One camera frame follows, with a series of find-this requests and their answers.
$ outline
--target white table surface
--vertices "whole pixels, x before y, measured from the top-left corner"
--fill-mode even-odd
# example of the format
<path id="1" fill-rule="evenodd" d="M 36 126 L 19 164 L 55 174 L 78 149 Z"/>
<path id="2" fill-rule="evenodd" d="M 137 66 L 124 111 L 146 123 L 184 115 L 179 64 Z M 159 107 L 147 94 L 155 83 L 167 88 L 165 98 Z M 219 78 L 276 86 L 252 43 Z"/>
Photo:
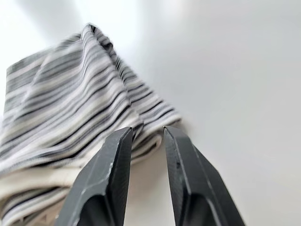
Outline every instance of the white table surface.
<path id="1" fill-rule="evenodd" d="M 301 1 L 1 4 L 1 108 L 11 63 L 92 22 L 182 113 L 248 226 L 301 225 Z M 132 167 L 125 225 L 174 225 L 164 150 Z"/>

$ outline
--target black plastic jaw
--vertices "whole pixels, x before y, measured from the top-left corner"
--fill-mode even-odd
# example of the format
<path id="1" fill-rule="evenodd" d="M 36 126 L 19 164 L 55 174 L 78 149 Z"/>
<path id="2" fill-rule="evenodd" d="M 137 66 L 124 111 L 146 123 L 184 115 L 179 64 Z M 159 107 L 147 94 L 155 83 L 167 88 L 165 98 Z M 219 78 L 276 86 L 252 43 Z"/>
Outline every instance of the black plastic jaw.
<path id="1" fill-rule="evenodd" d="M 180 129 L 164 130 L 176 226 L 244 226 L 218 171 Z"/>
<path id="2" fill-rule="evenodd" d="M 55 226 L 122 226 L 133 132 L 113 132 L 76 178 Z"/>

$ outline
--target black stripe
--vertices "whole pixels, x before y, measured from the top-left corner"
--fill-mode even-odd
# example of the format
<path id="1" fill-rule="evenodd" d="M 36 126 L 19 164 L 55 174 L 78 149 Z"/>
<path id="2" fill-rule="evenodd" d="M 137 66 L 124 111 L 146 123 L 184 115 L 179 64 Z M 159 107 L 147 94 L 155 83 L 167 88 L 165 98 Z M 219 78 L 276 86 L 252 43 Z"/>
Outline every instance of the black stripe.
<path id="1" fill-rule="evenodd" d="M 138 99 L 136 99 L 136 100 L 133 100 L 133 101 L 131 101 L 131 102 L 132 102 L 132 103 L 135 103 L 135 102 L 137 102 L 137 101 L 139 101 L 139 100 L 142 100 L 143 98 L 146 98 L 147 96 L 149 96 L 149 95 L 152 94 L 152 93 L 153 93 L 153 91 L 151 91 L 151 92 L 149 92 L 148 94 L 144 95 L 143 97 L 138 98 Z"/>
<path id="2" fill-rule="evenodd" d="M 156 103 L 154 106 L 150 107 L 149 109 L 147 109 L 146 111 L 144 111 L 144 112 L 142 112 L 142 113 L 140 113 L 140 114 L 145 114 L 145 113 L 151 111 L 152 109 L 154 109 L 155 107 L 157 107 L 157 106 L 158 106 L 159 104 L 161 104 L 161 103 L 163 103 L 162 100 L 160 100 L 160 101 L 159 101 L 158 103 Z"/>
<path id="3" fill-rule="evenodd" d="M 150 122 L 146 123 L 146 124 L 145 124 L 145 126 L 147 126 L 147 125 L 149 125 L 149 124 L 153 123 L 154 121 L 156 121 L 156 120 L 158 120 L 158 119 L 162 118 L 164 115 L 166 115 L 167 113 L 169 113 L 169 112 L 172 112 L 172 111 L 174 111 L 174 108 L 172 108 L 172 109 L 170 109 L 170 110 L 168 110 L 168 111 L 164 112 L 164 113 L 163 113 L 163 114 L 161 114 L 159 117 L 157 117 L 157 118 L 155 118 L 155 119 L 151 120 Z"/>
<path id="4" fill-rule="evenodd" d="M 96 92 L 97 92 L 98 90 L 96 90 L 95 92 L 93 92 L 89 97 L 88 97 L 88 99 L 84 102 L 84 103 L 82 103 L 78 108 L 77 108 L 77 110 L 74 112 L 74 113 L 76 113 Z M 40 126 L 40 125 L 42 125 L 42 124 L 44 124 L 44 122 L 42 122 L 42 123 L 40 123 L 39 125 L 36 125 L 36 126 L 34 126 L 34 127 L 32 127 L 32 128 L 30 128 L 29 130 L 33 130 L 33 129 L 35 129 L 35 128 L 37 128 L 38 126 Z M 25 132 L 23 132 L 23 133 L 21 133 L 20 135 L 18 135 L 18 136 L 16 136 L 16 137 L 14 137 L 14 138 L 12 138 L 12 139 L 10 139 L 10 140 L 8 140 L 8 141 L 6 141 L 5 143 L 2 143 L 2 145 L 5 145 L 5 144 L 7 144 L 7 143 L 9 143 L 9 142 L 11 142 L 11 141 L 13 141 L 13 140 L 15 140 L 15 139 L 17 139 L 17 138 L 19 138 L 19 137 L 21 137 L 21 136 L 23 136 L 24 134 L 26 134 L 28 132 L 28 130 L 27 131 L 25 131 Z"/>
<path id="5" fill-rule="evenodd" d="M 58 141 L 57 143 L 53 144 L 53 146 L 59 145 L 62 142 L 68 140 L 70 137 L 72 137 L 74 134 L 76 134 L 81 128 L 83 128 L 87 123 L 89 123 L 90 121 L 92 121 L 94 118 L 96 118 L 97 116 L 101 115 L 103 112 L 105 112 L 106 110 L 108 110 L 116 101 L 116 99 L 122 94 L 124 93 L 124 91 L 119 92 L 114 99 L 109 102 L 108 105 L 106 105 L 104 108 L 102 108 L 100 111 L 96 112 L 94 115 L 92 115 L 90 118 L 88 118 L 87 121 L 84 122 L 84 124 L 82 124 L 80 127 L 78 127 L 78 129 L 76 131 L 74 131 L 73 133 L 71 133 L 69 136 L 61 139 L 60 141 Z"/>
<path id="6" fill-rule="evenodd" d="M 47 194 L 47 193 L 50 193 L 50 192 L 52 192 L 52 191 L 54 191 L 54 190 L 56 190 L 56 189 L 58 189 L 58 188 L 59 188 L 59 187 L 50 188 L 50 189 L 48 189 L 48 190 L 46 190 L 46 191 L 44 191 L 44 192 L 38 193 L 37 195 L 35 195 L 35 196 L 33 196 L 33 197 L 30 197 L 30 198 L 28 198 L 28 199 L 25 199 L 25 200 L 19 202 L 18 204 L 14 205 L 14 206 L 11 207 L 10 209 L 8 209 L 8 210 L 3 214 L 2 219 L 3 219 L 3 218 L 5 217 L 5 215 L 7 215 L 13 208 L 15 208 L 15 207 L 17 207 L 17 206 L 19 206 L 19 205 L 21 205 L 21 204 L 23 204 L 23 203 L 25 203 L 25 202 L 31 200 L 31 199 L 34 199 L 34 198 L 37 198 L 37 197 L 39 197 L 39 196 L 41 196 L 41 195 L 45 195 L 45 194 Z"/>

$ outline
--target gray striped textile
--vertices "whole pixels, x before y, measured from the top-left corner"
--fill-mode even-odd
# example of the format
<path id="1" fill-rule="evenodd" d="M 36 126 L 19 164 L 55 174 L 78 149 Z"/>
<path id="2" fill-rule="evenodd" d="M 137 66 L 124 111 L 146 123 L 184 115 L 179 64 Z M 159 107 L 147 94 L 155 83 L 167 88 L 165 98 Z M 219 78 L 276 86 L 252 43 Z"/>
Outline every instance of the gray striped textile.
<path id="1" fill-rule="evenodd" d="M 93 25 L 17 62 L 7 70 L 0 135 L 0 225 L 52 221 L 113 131 L 133 128 L 133 163 L 159 147 L 163 126 L 180 119 Z"/>

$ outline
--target folded fabric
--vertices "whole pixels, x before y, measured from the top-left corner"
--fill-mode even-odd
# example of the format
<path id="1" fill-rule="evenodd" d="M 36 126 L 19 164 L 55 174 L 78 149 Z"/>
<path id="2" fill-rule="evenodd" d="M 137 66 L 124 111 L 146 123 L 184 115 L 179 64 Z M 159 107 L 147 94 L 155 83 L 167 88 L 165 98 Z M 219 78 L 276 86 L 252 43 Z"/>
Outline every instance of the folded fabric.
<path id="1" fill-rule="evenodd" d="M 133 163 L 180 119 L 90 24 L 12 65 L 0 136 L 2 226 L 53 222 L 80 169 L 113 131 L 133 128 Z"/>

